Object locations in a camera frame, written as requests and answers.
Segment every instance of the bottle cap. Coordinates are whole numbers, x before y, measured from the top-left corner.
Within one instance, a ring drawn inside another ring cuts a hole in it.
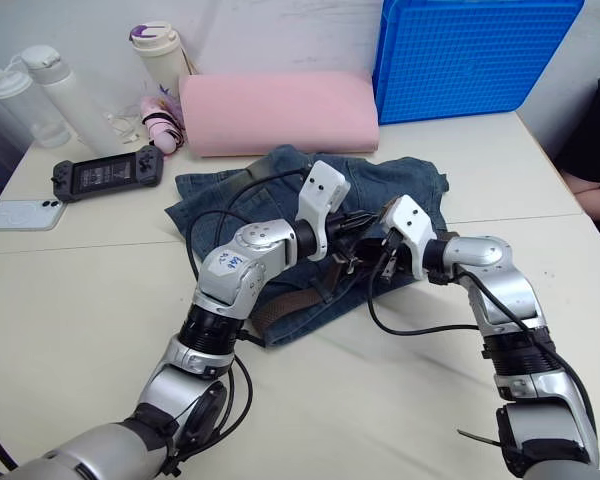
[[[26,73],[0,69],[0,100],[21,94],[32,83],[33,80]]]
[[[157,57],[180,46],[180,38],[169,22],[147,22],[136,25],[129,33],[129,41],[138,55]]]
[[[49,45],[34,45],[24,50],[20,57],[29,73],[42,85],[59,82],[71,73],[69,66],[55,48]]]

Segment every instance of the pink cloth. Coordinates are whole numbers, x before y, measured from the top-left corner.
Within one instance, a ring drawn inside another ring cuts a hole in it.
[[[189,144],[200,156],[371,152],[378,115],[368,74],[192,75],[180,82]]]

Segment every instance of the sticker on robot arm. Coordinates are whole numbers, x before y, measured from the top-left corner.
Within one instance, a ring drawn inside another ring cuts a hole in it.
[[[209,264],[209,271],[218,276],[235,273],[244,264],[246,258],[233,250],[223,250]]]

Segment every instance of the white water bottle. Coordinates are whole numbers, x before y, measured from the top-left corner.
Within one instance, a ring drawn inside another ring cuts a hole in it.
[[[20,56],[33,79],[96,155],[125,153],[121,139],[54,48],[35,45]]]
[[[53,148],[69,141],[71,134],[60,113],[29,75],[12,70],[12,66],[0,69],[0,103],[27,127],[40,146]]]
[[[160,92],[179,99],[180,77],[196,72],[182,48],[178,32],[168,22],[147,22],[133,27],[129,40]]]

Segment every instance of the person's arm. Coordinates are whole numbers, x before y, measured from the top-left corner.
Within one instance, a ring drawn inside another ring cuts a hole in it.
[[[600,220],[600,182],[583,180],[565,171],[560,173],[587,215],[592,220]]]

